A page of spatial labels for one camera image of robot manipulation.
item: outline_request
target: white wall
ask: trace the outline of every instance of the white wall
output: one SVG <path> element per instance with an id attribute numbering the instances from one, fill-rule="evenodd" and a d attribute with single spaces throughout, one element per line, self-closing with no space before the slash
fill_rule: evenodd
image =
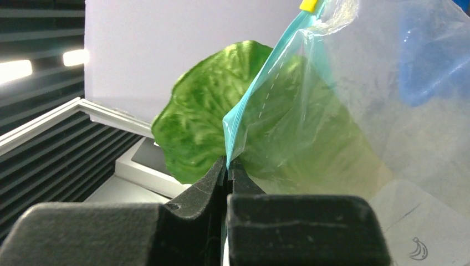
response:
<path id="1" fill-rule="evenodd" d="M 300 3 L 87 0 L 85 96 L 151 122 L 181 74 L 235 42 L 274 46 Z"/>

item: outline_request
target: transparent plastic bag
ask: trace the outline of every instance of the transparent plastic bag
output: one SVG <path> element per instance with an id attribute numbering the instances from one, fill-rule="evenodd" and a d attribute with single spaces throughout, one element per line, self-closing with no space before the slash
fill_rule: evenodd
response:
<path id="1" fill-rule="evenodd" d="M 224 118 L 229 162 L 266 193 L 365 198 L 397 265 L 465 265 L 470 18 L 451 0 L 317 5 Z"/>

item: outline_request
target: black panel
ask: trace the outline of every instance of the black panel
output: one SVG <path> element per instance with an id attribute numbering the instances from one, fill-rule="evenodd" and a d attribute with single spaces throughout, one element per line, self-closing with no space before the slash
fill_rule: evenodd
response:
<path id="1" fill-rule="evenodd" d="M 84 0 L 0 0 L 0 63 L 28 59 L 33 68 L 0 84 L 0 135 L 84 96 L 83 66 L 62 61 L 83 49 L 84 26 Z M 30 206 L 85 200 L 139 139 L 77 113 L 0 156 L 0 244 Z"/>

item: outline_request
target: metal rail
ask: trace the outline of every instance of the metal rail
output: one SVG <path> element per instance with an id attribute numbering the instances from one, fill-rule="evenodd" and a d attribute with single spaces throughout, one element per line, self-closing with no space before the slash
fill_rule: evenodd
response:
<path id="1" fill-rule="evenodd" d="M 0 156 L 50 129 L 76 112 L 94 115 L 118 125 L 122 125 L 142 136 L 150 136 L 150 124 L 130 115 L 105 108 L 88 100 L 77 97 L 51 110 L 30 122 L 0 136 Z"/>

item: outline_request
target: printed logo on bag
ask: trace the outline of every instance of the printed logo on bag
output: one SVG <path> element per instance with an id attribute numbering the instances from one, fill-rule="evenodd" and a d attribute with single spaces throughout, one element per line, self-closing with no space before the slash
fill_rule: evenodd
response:
<path id="1" fill-rule="evenodd" d="M 428 255 L 426 245 L 424 245 L 417 237 L 413 238 L 413 242 L 416 243 L 416 249 L 409 254 L 409 257 L 414 260 L 425 260 Z"/>

